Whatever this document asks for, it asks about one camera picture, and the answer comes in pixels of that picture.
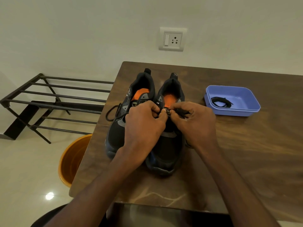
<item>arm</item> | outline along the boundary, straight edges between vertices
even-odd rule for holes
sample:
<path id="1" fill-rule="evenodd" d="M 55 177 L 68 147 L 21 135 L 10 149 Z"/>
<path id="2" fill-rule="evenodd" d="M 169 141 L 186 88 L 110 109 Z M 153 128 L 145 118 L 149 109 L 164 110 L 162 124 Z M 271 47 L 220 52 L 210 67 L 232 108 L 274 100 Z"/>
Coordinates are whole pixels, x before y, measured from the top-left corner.
<path id="1" fill-rule="evenodd" d="M 125 144 L 117 151 L 107 172 L 97 176 L 45 226 L 98 226 L 123 181 L 138 168 L 165 129 L 167 114 L 151 101 L 130 109 L 126 115 Z"/>
<path id="2" fill-rule="evenodd" d="M 182 119 L 173 110 L 176 108 L 187 110 L 190 115 L 187 119 Z M 221 151 L 212 110 L 191 102 L 176 103 L 170 109 L 171 120 L 194 147 L 216 182 L 233 225 L 279 227 L 275 218 Z"/>

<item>orange insole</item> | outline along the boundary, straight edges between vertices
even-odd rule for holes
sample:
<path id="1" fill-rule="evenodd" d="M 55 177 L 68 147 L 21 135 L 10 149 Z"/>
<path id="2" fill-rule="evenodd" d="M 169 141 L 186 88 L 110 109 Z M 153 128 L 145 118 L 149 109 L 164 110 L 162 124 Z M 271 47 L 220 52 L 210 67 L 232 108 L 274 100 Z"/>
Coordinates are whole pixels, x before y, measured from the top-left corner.
<path id="1" fill-rule="evenodd" d="M 143 93 L 149 93 L 149 89 L 147 89 L 147 88 L 139 89 L 138 91 L 136 91 L 136 93 L 134 94 L 134 97 L 131 99 L 131 101 L 138 100 L 140 95 L 142 95 Z"/>
<path id="2" fill-rule="evenodd" d="M 170 107 L 173 103 L 176 103 L 177 98 L 172 94 L 167 94 L 164 96 L 164 107 Z"/>

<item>switch plate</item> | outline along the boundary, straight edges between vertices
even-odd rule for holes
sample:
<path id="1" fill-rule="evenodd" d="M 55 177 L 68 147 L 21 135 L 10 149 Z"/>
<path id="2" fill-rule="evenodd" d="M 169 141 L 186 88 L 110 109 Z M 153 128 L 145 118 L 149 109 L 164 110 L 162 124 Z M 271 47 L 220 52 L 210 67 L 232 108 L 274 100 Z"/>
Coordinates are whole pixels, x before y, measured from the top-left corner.
<path id="1" fill-rule="evenodd" d="M 187 36 L 186 28 L 160 27 L 158 45 L 159 50 L 183 51 Z"/>

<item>black sneaker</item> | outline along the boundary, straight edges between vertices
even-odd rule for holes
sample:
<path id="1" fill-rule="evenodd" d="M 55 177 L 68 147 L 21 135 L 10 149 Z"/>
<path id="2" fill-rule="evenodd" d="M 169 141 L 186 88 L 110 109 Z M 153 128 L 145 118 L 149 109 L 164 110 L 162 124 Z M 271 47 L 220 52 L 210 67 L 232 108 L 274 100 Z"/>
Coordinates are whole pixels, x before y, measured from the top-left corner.
<path id="1" fill-rule="evenodd" d="M 129 109 L 147 100 L 153 100 L 154 97 L 154 81 L 151 77 L 151 71 L 145 68 L 144 72 L 139 73 L 137 79 L 129 86 L 123 103 L 112 107 L 105 115 L 107 121 L 113 121 L 105 140 L 105 151 L 109 158 L 113 159 L 117 150 L 124 145 L 125 116 Z M 109 113 L 116 107 L 118 108 L 115 118 L 109 119 Z"/>
<path id="2" fill-rule="evenodd" d="M 154 103 L 162 110 L 184 100 L 178 74 L 172 73 L 160 88 Z M 184 144 L 182 133 L 169 117 L 164 132 L 145 160 L 147 167 L 159 175 L 171 175 L 181 163 Z"/>

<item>orange bucket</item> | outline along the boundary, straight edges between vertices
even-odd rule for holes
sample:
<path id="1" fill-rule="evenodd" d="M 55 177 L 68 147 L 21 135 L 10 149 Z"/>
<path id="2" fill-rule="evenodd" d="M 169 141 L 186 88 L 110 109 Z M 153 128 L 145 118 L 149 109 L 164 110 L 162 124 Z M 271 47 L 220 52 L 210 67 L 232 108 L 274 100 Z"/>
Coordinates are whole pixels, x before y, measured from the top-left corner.
<path id="1" fill-rule="evenodd" d="M 58 173 L 61 181 L 68 187 L 71 187 L 91 137 L 92 134 L 89 134 L 76 139 L 61 156 Z"/>

